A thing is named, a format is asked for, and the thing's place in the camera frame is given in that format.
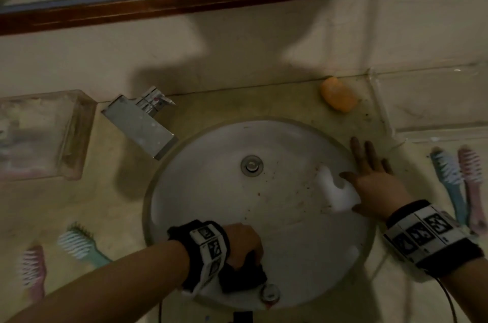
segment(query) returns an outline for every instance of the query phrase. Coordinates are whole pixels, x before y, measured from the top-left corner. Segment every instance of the black sponge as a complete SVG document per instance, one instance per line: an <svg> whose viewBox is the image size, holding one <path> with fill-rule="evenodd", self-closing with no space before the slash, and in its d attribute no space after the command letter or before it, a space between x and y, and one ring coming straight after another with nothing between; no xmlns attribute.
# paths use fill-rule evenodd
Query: black sponge
<svg viewBox="0 0 488 323"><path fill-rule="evenodd" d="M245 291L259 286L267 281L266 273L261 265L256 266L254 252L246 256L244 265L239 270L234 270L229 264L225 264L219 272L219 283L223 293Z"/></svg>

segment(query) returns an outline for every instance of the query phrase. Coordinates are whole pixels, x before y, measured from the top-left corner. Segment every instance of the orange soap bar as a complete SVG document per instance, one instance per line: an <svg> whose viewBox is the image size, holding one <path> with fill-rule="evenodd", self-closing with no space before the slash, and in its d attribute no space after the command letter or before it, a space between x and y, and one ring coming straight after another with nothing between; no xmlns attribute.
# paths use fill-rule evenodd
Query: orange soap bar
<svg viewBox="0 0 488 323"><path fill-rule="evenodd" d="M320 94L334 109L349 112L357 104L358 98L336 77L327 78L320 85Z"/></svg>

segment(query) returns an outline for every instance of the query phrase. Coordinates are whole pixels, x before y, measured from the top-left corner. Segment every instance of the blue toothbrush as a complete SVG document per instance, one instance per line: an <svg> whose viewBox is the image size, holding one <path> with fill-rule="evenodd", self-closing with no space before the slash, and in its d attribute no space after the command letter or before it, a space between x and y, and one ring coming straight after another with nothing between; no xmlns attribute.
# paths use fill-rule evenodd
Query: blue toothbrush
<svg viewBox="0 0 488 323"><path fill-rule="evenodd" d="M456 221L461 225L467 225L467 205L461 193L463 177L458 162L447 152L440 150L430 154L437 178L448 191Z"/></svg>
<svg viewBox="0 0 488 323"><path fill-rule="evenodd" d="M78 260L90 262L95 268L112 262L97 249L93 235L78 224L71 225L59 236L58 245Z"/></svg>

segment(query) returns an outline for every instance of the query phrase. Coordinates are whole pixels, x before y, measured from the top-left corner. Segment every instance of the white sponge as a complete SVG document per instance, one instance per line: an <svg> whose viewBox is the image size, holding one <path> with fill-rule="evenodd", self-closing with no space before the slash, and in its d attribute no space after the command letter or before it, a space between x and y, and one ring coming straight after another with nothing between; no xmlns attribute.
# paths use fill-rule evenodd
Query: white sponge
<svg viewBox="0 0 488 323"><path fill-rule="evenodd" d="M336 187L332 173L327 166L320 166L317 181L325 200L332 206L334 212L349 211L354 205L361 203L361 199L351 183L344 181L344 188Z"/></svg>

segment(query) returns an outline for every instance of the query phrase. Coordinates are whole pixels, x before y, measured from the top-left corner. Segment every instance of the pink toothbrush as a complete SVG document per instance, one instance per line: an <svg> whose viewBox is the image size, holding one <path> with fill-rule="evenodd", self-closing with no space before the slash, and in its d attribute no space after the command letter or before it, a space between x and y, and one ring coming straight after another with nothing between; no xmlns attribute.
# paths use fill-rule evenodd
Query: pink toothbrush
<svg viewBox="0 0 488 323"><path fill-rule="evenodd" d="M29 290L31 301L40 301L45 296L44 281L47 274L41 245L32 246L24 251L18 273L24 288Z"/></svg>
<svg viewBox="0 0 488 323"><path fill-rule="evenodd" d="M478 235L488 231L483 207L481 206L481 158L468 146L458 150L459 165L463 173L466 187L466 197L469 206L469 227Z"/></svg>

